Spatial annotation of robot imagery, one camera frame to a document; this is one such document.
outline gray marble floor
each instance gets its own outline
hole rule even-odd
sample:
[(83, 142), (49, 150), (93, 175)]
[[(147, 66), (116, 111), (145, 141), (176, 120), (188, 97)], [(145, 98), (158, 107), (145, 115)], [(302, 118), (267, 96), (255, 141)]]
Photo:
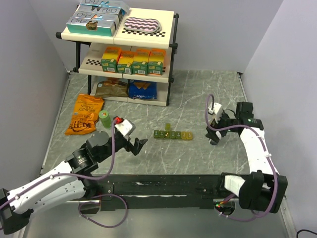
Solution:
[[(74, 103), (79, 93), (87, 92), (87, 76), (71, 74), (67, 94), (59, 115), (53, 140), (43, 172), (47, 172), (78, 149), (91, 135), (64, 135)], [(136, 130), (131, 138), (148, 138), (149, 141), (138, 156), (124, 150), (116, 153), (113, 174), (220, 174), (221, 172), (247, 174), (249, 165), (245, 149), (237, 134), (228, 134), (217, 146), (211, 146), (205, 138), (205, 100), (213, 93), (216, 101), (227, 109), (235, 110), (235, 104), (244, 101), (243, 92), (235, 72), (175, 70), (175, 82), (171, 87), (170, 105), (158, 107), (141, 104), (106, 101), (104, 109), (111, 116), (131, 120)], [(157, 140), (153, 130), (164, 129), (171, 123), (172, 130), (192, 131), (191, 141)], [(98, 130), (104, 129), (101, 122)], [(108, 171), (110, 159), (99, 164), (95, 171)]]

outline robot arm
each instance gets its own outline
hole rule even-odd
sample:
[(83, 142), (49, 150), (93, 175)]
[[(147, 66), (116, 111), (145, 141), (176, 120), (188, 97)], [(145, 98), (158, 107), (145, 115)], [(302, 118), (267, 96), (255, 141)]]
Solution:
[[(213, 128), (221, 129), (228, 126), (247, 125), (258, 135), (251, 129), (243, 127), (221, 131), (213, 131), (207, 127), (208, 133), (206, 137), (209, 138), (210, 144), (216, 145), (229, 131), (239, 134), (246, 149), (250, 175), (244, 180), (239, 175), (222, 173), (218, 189), (229, 190), (238, 196), (241, 208), (265, 211), (272, 198), (274, 188), (273, 170), (267, 161), (268, 159), (271, 160), (271, 158), (265, 143), (263, 124), (261, 120), (254, 118), (252, 111), (252, 103), (237, 103), (235, 118), (232, 119), (223, 110), (221, 104), (215, 103), (214, 106), (211, 104), (209, 106), (209, 114), (212, 117), (210, 125)], [(270, 212), (276, 213), (287, 188), (287, 179), (285, 176), (278, 174), (274, 165), (273, 169), (278, 177), (278, 190), (275, 203)]]
[[(137, 155), (147, 139), (135, 139), (134, 145), (128, 137), (135, 129), (134, 124), (128, 120), (115, 118), (115, 152), (124, 148), (127, 152)], [(112, 155), (112, 141), (104, 131), (96, 131), (80, 149), (74, 151), (54, 169), (40, 176), (34, 181), (17, 189), (7, 191), (0, 189), (0, 206), (14, 199), (0, 209), (0, 222), (4, 234), (11, 234), (26, 226), (36, 213), (43, 212), (69, 200), (87, 198), (96, 193), (95, 182), (75, 176), (56, 174), (78, 174), (91, 176), (91, 172), (98, 168), (106, 158)]]

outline orange snack bag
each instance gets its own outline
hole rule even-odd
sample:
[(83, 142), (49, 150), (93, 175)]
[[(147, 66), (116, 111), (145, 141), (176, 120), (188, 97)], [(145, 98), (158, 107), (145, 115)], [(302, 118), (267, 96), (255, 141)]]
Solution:
[(104, 100), (102, 98), (79, 94), (71, 123), (65, 135), (83, 135), (95, 131), (98, 114), (103, 105)]

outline shelf tier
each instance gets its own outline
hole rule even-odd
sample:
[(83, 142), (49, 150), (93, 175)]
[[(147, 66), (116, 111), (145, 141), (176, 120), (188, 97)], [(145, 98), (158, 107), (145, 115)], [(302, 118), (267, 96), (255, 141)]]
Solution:
[[(123, 23), (128, 17), (154, 18), (160, 22), (162, 29), (160, 32), (152, 34), (125, 30)], [(123, 17), (119, 28), (117, 29), (115, 35), (112, 37), (71, 33), (69, 32), (67, 27), (64, 29), (60, 36), (63, 40), (69, 41), (168, 49), (173, 19), (173, 11), (130, 8), (129, 15), (125, 15)]]
[[(170, 62), (171, 62), (171, 52), (172, 49), (169, 48), (166, 51), (166, 56), (164, 59), (165, 69), (163, 75), (154, 75), (149, 74), (147, 76), (137, 75), (137, 74), (122, 74), (122, 73), (111, 73), (111, 72), (103, 72), (101, 67), (101, 58), (103, 53), (105, 52), (106, 47), (109, 46), (107, 44), (100, 43), (92, 43), (89, 47), (88, 53), (84, 58), (80, 68), (79, 73), (87, 74), (87, 75), (95, 75), (102, 77), (112, 77), (112, 78), (126, 78), (126, 79), (135, 79), (142, 80), (148, 82), (158, 82), (158, 83), (168, 83), (168, 76), (170, 71)], [(135, 51), (137, 47), (130, 46), (121, 46), (124, 51)]]
[[(102, 80), (103, 80), (102, 78), (97, 77), (97, 79), (95, 79), (94, 81), (101, 82)], [(97, 87), (97, 83), (94, 84), (92, 92), (96, 91), (96, 87)], [(157, 83), (157, 99), (155, 100), (131, 99), (129, 97), (108, 97), (104, 99), (109, 101), (139, 103), (139, 104), (148, 104), (148, 105), (166, 107), (167, 93), (168, 93), (168, 83)]]

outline white wall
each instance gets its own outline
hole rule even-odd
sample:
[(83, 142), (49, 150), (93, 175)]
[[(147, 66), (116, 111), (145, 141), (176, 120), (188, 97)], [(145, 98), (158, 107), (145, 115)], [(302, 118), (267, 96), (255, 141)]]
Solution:
[[(80, 0), (29, 0), (67, 69), (75, 66), (75, 43), (56, 39)], [(131, 7), (180, 14), (177, 69), (243, 72), (282, 0), (125, 0)]]
[(273, 161), (288, 178), (286, 195), (296, 227), (315, 231), (316, 9), (315, 0), (284, 0), (242, 77), (248, 100), (263, 120)]
[(28, 1), (1, 2), (0, 22), (0, 188), (11, 190), (40, 172), (67, 73)]

